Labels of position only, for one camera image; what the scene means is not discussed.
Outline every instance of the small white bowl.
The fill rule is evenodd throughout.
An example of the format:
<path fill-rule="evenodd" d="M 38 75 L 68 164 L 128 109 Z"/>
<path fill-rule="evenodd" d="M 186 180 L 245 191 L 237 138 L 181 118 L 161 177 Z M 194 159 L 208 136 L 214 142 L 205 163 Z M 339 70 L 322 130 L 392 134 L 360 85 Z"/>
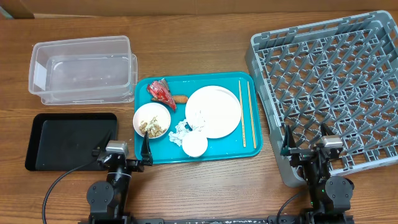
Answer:
<path fill-rule="evenodd" d="M 132 126 L 134 127 L 134 130 L 136 130 L 136 133 L 139 134 L 141 137 L 144 137 L 144 135 L 139 130 L 141 121 L 149 122 L 154 116 L 156 116 L 156 120 L 159 126 L 162 129 L 166 129 L 167 132 L 172 122 L 171 115 L 168 109 L 160 103 L 147 103 L 138 108 L 138 110 L 134 113 L 134 117 L 132 118 Z M 159 138 L 165 133 L 151 139 Z"/>
<path fill-rule="evenodd" d="M 182 139 L 182 150 L 190 157 L 200 157 L 207 150 L 206 136 L 199 131 L 191 131 Z"/>

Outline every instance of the gray dish rack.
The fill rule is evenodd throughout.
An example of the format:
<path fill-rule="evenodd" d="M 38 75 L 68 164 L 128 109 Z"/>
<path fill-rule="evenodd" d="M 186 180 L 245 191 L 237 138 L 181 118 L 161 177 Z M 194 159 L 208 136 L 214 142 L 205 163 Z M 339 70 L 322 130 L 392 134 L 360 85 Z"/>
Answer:
<path fill-rule="evenodd" d="M 344 142 L 332 175 L 398 162 L 398 29 L 376 11 L 255 34 L 246 53 L 282 180 L 304 184 L 280 155 L 284 125 L 300 148 L 326 123 Z"/>

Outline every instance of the wooden chopstick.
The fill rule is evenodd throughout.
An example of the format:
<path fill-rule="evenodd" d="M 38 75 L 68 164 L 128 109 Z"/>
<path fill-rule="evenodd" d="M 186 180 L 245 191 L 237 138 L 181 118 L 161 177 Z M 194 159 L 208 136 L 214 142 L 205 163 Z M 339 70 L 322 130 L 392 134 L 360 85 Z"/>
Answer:
<path fill-rule="evenodd" d="M 248 82 L 248 95 L 249 95 L 249 107 L 250 107 L 250 119 L 251 119 L 251 132 L 253 134 L 253 145 L 254 148 L 257 148 L 257 144 L 256 144 L 256 133 L 254 130 L 254 122 L 253 122 L 253 109 L 251 107 L 251 96 L 250 96 L 250 85 Z"/>
<path fill-rule="evenodd" d="M 241 81 L 239 80 L 239 99 L 241 101 L 241 121 L 242 121 L 242 138 L 243 138 L 243 147 L 246 147 L 246 136 L 244 134 L 244 119 L 243 119 L 243 103 L 242 103 L 242 89 L 241 89 Z"/>

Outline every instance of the clear plastic container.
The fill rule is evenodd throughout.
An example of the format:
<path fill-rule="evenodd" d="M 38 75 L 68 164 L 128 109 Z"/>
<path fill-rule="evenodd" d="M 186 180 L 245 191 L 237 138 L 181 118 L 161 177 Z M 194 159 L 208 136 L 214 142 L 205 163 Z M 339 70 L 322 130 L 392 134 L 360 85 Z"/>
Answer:
<path fill-rule="evenodd" d="M 38 43 L 29 91 L 45 105 L 128 103 L 134 100 L 137 58 L 126 36 Z"/>

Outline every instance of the white tissue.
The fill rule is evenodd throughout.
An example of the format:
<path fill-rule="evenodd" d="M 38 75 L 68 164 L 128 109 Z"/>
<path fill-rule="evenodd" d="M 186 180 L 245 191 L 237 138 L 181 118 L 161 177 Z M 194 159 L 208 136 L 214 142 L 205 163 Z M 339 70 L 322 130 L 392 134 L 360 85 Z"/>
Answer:
<path fill-rule="evenodd" d="M 172 131 L 169 132 L 170 142 L 174 142 L 178 146 L 182 145 L 182 140 L 184 139 L 185 135 L 190 132 L 190 130 L 186 128 L 187 124 L 188 124 L 187 119 L 178 122 L 178 125 L 176 125 L 175 127 L 176 132 L 175 133 L 173 133 Z M 198 113 L 195 113 L 195 120 L 192 124 L 192 131 L 201 131 L 204 126 L 205 126 L 205 120 L 199 111 Z"/>
<path fill-rule="evenodd" d="M 185 127 L 187 124 L 188 124 L 187 119 L 178 122 L 178 125 L 176 125 L 175 127 L 176 132 L 175 133 L 173 133 L 172 131 L 169 132 L 170 142 L 174 142 L 178 146 L 182 145 L 182 139 L 186 134 L 190 132 L 190 130 Z"/>

